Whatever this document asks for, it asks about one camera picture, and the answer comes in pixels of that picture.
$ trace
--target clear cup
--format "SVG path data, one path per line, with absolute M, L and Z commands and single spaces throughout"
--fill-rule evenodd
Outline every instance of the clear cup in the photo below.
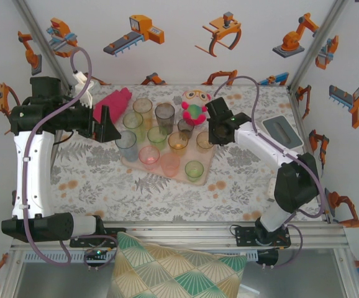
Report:
M 180 170 L 181 158 L 174 153 L 166 153 L 160 158 L 160 166 L 166 177 L 174 177 Z
M 124 158 L 133 163 L 138 160 L 137 136 L 130 130 L 120 133 L 122 138 L 115 140 L 115 144 Z
M 143 117 L 140 113 L 129 112 L 123 117 L 123 124 L 137 136 L 137 142 L 142 143 L 145 140 L 145 127 L 143 126 Z
M 148 140 L 152 146 L 157 147 L 160 151 L 166 148 L 167 133 L 163 127 L 154 126 L 148 131 Z
M 152 118 L 153 118 L 153 104 L 147 98 L 138 98 L 133 104 L 132 108 L 135 112 L 140 113 L 143 117 L 143 125 L 146 130 L 149 130 L 152 127 Z
M 203 165 L 196 160 L 190 161 L 185 166 L 186 177 L 191 182 L 198 181 L 203 175 L 203 172 L 204 172 Z
M 209 143 L 209 132 L 201 132 L 196 137 L 196 148 L 200 153 L 207 153 L 211 150 L 214 144 Z
M 186 153 L 186 147 L 188 146 L 188 138 L 181 132 L 175 132 L 168 138 L 168 144 L 171 152 L 178 156 L 183 156 Z
M 157 124 L 166 129 L 167 134 L 173 132 L 175 109 L 171 104 L 159 104 L 155 109 Z
M 145 169 L 151 171 L 158 167 L 160 152 L 155 146 L 146 146 L 138 154 L 140 161 Z
M 194 122 L 191 119 L 181 119 L 177 127 L 179 132 L 185 134 L 188 139 L 191 139 L 194 129 Z

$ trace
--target patterned cushion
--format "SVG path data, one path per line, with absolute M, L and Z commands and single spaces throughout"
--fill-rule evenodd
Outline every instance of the patterned cushion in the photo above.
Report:
M 142 243 L 120 232 L 108 298 L 236 298 L 245 256 Z

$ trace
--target plush toy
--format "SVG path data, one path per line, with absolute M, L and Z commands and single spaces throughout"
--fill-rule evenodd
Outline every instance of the plush toy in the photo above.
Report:
M 200 125 L 206 120 L 206 104 L 210 101 L 211 96 L 200 90 L 186 91 L 182 94 L 181 107 L 184 119 L 191 119 L 195 125 Z

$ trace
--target floral tablecloth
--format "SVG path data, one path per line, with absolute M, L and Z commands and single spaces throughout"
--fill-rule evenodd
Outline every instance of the floral tablecloth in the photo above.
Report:
M 98 102 L 125 86 L 101 86 L 94 92 Z M 181 95 L 201 89 L 212 94 L 216 86 L 127 86 L 132 103 L 147 97 L 154 107 L 172 102 L 176 121 L 182 118 Z M 296 128 L 286 88 L 260 87 L 256 120 L 285 115 Z M 251 114 L 254 86 L 222 88 L 222 96 L 234 114 Z M 122 119 L 116 127 L 124 130 Z M 237 221 L 255 220 L 273 201 L 267 196 L 274 172 L 252 152 L 230 144 L 217 147 L 204 186 L 179 183 L 144 171 L 132 170 L 120 162 L 114 142 L 98 143 L 77 135 L 62 143 L 52 169 L 52 197 L 57 212 L 98 214 L 104 220 L 153 221 Z M 318 210 L 314 199 L 304 210 Z M 298 214 L 295 220 L 311 220 Z

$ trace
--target pink cloth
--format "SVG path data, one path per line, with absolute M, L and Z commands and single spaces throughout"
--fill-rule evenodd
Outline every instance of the pink cloth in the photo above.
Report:
M 93 117 L 101 123 L 102 106 L 108 106 L 112 123 L 115 123 L 126 110 L 131 96 L 132 93 L 127 88 L 114 91 L 95 105 Z

